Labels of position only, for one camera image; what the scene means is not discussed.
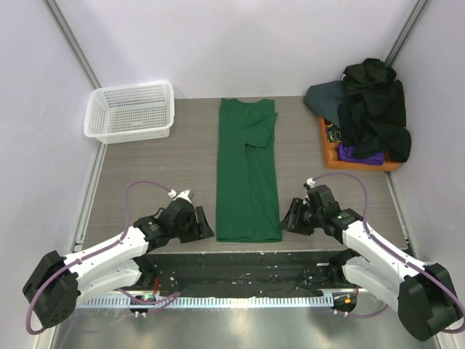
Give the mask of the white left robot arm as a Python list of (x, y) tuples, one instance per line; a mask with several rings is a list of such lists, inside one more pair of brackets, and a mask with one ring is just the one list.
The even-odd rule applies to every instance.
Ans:
[(30, 307), (26, 319), (37, 317), (43, 329), (61, 324), (74, 310), (95, 297), (124, 287), (149, 289), (158, 277), (147, 255), (177, 239), (185, 244), (211, 238), (203, 207), (174, 199), (155, 214), (141, 217), (123, 233), (91, 248), (65, 256), (44, 255), (23, 287)]

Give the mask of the green t shirt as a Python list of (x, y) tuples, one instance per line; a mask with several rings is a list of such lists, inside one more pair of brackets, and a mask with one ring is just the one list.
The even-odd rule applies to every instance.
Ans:
[(275, 102), (223, 99), (219, 106), (216, 230), (221, 242), (279, 242)]

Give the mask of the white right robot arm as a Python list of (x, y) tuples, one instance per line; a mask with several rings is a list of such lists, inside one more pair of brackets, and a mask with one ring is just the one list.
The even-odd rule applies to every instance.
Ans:
[(329, 260), (328, 278), (337, 287), (359, 286), (396, 312), (407, 332), (426, 341), (464, 317), (446, 268), (398, 249), (352, 209), (342, 209), (326, 185), (305, 185), (280, 227), (309, 236), (320, 228), (346, 249)]

